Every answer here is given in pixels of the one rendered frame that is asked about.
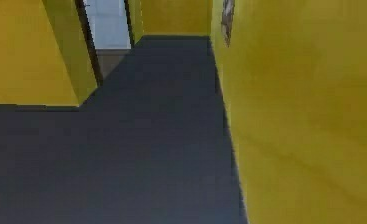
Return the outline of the framed wall picture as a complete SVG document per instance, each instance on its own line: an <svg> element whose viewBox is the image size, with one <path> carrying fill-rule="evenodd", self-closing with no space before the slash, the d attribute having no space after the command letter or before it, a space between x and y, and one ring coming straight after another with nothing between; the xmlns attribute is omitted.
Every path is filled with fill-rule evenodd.
<svg viewBox="0 0 367 224"><path fill-rule="evenodd" d="M221 31L223 34L224 42L227 47L229 47L231 43L234 7L235 7L235 0L224 0L223 1Z"/></svg>

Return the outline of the white room door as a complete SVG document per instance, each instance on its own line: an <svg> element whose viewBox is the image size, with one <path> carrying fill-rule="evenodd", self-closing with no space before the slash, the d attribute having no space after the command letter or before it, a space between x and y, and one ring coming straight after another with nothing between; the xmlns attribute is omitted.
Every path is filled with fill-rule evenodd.
<svg viewBox="0 0 367 224"><path fill-rule="evenodd" d="M83 0L96 49L130 49L124 0Z"/></svg>

